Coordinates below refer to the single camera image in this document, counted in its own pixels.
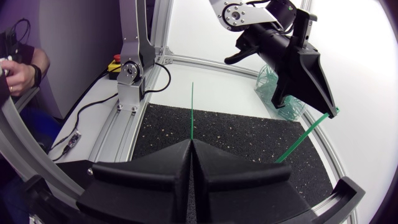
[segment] black cable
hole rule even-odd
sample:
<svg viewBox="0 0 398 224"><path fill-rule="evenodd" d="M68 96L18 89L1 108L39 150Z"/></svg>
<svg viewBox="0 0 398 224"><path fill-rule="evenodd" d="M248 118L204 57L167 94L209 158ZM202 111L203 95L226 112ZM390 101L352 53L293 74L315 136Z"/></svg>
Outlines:
<svg viewBox="0 0 398 224"><path fill-rule="evenodd" d="M287 31L279 31L279 30L278 30L278 32L279 32L280 34L286 35L286 34L291 33L291 32L293 31L293 29L294 29L294 25L292 25L292 26L290 27L290 29L287 30Z"/></svg>
<svg viewBox="0 0 398 224"><path fill-rule="evenodd" d="M169 75L169 82L167 83L167 85L166 85L163 89L160 89L160 90L147 90L147 91L145 91L145 92L144 92L144 96L145 96L145 94L147 94L147 93L158 93L158 92L161 92L161 91L165 90L167 87L169 87L170 82L172 81L172 75L170 74L170 71L169 71L164 65L162 65L162 64L159 64L159 63L157 63L157 62L155 62L155 64L158 65L158 66L160 66L160 67L162 67L162 68L164 68L164 70L166 70L167 74Z"/></svg>
<svg viewBox="0 0 398 224"><path fill-rule="evenodd" d="M93 87L93 85L94 85L98 80L100 80L100 79L103 78L105 75L107 75L107 74L109 74L109 73L111 73L111 72L113 72L113 71L115 71L115 70L117 70L117 69L119 69L119 68L120 68L120 66L117 67L117 68L114 68L114 69L112 69L112 70L110 70L110 71L108 71L108 69L105 68L105 70L104 70L103 72L101 72L101 74L100 74L100 75L93 81L93 83L87 88L87 90L84 92L83 95L85 95L85 94L91 89L91 87ZM53 147L51 147L50 151L51 151L52 149L54 149L56 146L58 146L59 144L63 143L67 138L69 138L69 136L70 136L72 133L73 133L73 130L72 130L72 132L71 132L68 136L66 136L66 137L64 137L63 139L59 140L59 142L57 142Z"/></svg>
<svg viewBox="0 0 398 224"><path fill-rule="evenodd" d="M263 1L251 1L251 2L247 2L246 4L250 4L252 6L256 6L256 4L260 4L260 3L266 3L269 2L270 0L263 0Z"/></svg>
<svg viewBox="0 0 398 224"><path fill-rule="evenodd" d="M25 41L25 44L26 44L27 41L29 40L29 36L30 36L30 22L29 22L29 20L27 20L27 19L25 19L25 18L22 18L22 19L18 20L18 21L13 25L12 29L13 29L13 31L15 31L16 28L17 28L17 26L18 26L18 24L21 23L21 22L26 22L26 30L25 30L24 35L18 40L18 43L20 43L21 40L22 40L22 39L26 36L26 34L27 34L27 38L26 38L26 41Z"/></svg>
<svg viewBox="0 0 398 224"><path fill-rule="evenodd" d="M61 157L63 156L63 155L65 155L66 154L66 152L62 152L62 154L61 154L61 156L59 156L58 158L56 158L56 159L53 159L52 161L53 162L57 162L59 159L61 159Z"/></svg>
<svg viewBox="0 0 398 224"><path fill-rule="evenodd" d="M77 126L78 126L78 124L79 124L79 115L80 115L80 113L81 113L84 109L86 109L86 108L88 108L88 107L90 107L90 106L99 104L99 103L104 103L105 101L108 101L108 100L114 98L114 97L117 96L117 95L118 95L118 94L115 93L113 96L110 96L110 97L108 97L108 98L105 99L105 100L100 100L100 101L97 101L97 102L89 103L89 104L85 105L84 107L80 108L80 110L77 112L77 119L76 119L76 122L75 122L75 126L73 127L73 129L72 129L72 131L70 132L70 134L68 134L68 136L64 137L64 138L61 139L59 142L57 142L53 147L51 147L50 151L51 151L53 148L55 148L56 146L58 146L59 144L63 143L66 139L68 139L68 138L75 132L75 130L77 129ZM64 148L64 150L63 150L61 156L58 157L58 158L56 158L56 159L54 159L53 161L59 160L59 159L60 159L63 155L65 155L68 151L69 151L69 150L67 150L67 151L65 152L65 148Z"/></svg>

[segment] green cable tie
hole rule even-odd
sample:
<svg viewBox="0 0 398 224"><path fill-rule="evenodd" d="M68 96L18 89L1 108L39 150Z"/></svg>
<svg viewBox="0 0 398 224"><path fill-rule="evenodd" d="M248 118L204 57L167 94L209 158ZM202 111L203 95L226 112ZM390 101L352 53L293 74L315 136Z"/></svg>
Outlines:
<svg viewBox="0 0 398 224"><path fill-rule="evenodd" d="M302 141L304 141L304 139L311 133L311 131L312 131L314 128L316 128L316 127L318 126L318 124L320 124L320 123L321 123L324 119L326 119L327 117L329 117L329 114L328 114L328 113L325 113L325 114L324 114L322 117L320 117L315 123L313 123L313 124L310 126L310 128L308 128L308 129L304 132L304 134L301 135L301 136L299 137L299 139L298 139L297 141L295 141L294 144L293 144L285 153L283 153L283 155L281 155L281 156L279 157L279 159L277 159L277 160L275 161L275 163L281 163L283 160L285 160L286 157L287 157L288 155L290 155L290 153L292 153L292 152L294 151L294 149L296 149L296 147L299 146L299 144L300 144Z"/></svg>
<svg viewBox="0 0 398 224"><path fill-rule="evenodd" d="M191 94L191 139L193 140L193 82L192 82L192 94Z"/></svg>

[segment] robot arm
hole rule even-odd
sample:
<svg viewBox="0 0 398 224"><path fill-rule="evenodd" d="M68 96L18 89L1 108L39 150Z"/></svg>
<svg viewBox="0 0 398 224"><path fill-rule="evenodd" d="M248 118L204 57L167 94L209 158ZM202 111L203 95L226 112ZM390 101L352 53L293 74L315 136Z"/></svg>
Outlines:
<svg viewBox="0 0 398 224"><path fill-rule="evenodd" d="M308 43L315 15L296 7L289 0L270 0L265 8L241 1L210 0L219 22L233 32L243 31L236 41L239 53L225 59L236 63L258 54L278 74L272 97L276 108L292 95L330 118L337 115L328 82L320 65L320 53ZM291 37L285 30L294 27Z"/></svg>

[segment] bolt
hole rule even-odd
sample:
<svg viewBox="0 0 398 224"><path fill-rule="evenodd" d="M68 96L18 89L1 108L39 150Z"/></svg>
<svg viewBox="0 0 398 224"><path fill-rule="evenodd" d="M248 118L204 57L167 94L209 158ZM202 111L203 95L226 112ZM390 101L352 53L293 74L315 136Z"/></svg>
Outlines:
<svg viewBox="0 0 398 224"><path fill-rule="evenodd" d="M92 169L92 168L88 168L87 174L88 174L88 175L93 175L93 174L94 174L94 173L93 173L93 169Z"/></svg>

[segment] black foam mat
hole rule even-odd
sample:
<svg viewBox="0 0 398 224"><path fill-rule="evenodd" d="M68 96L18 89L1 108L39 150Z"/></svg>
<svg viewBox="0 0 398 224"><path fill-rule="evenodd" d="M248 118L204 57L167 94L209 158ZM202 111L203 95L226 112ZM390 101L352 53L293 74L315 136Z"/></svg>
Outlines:
<svg viewBox="0 0 398 224"><path fill-rule="evenodd" d="M149 104L133 159L190 138L190 113L189 109ZM195 139L254 162L275 162L305 131L291 121L199 110L194 110L193 117ZM309 138L284 162L292 166L290 181L310 206L330 195L330 180Z"/></svg>

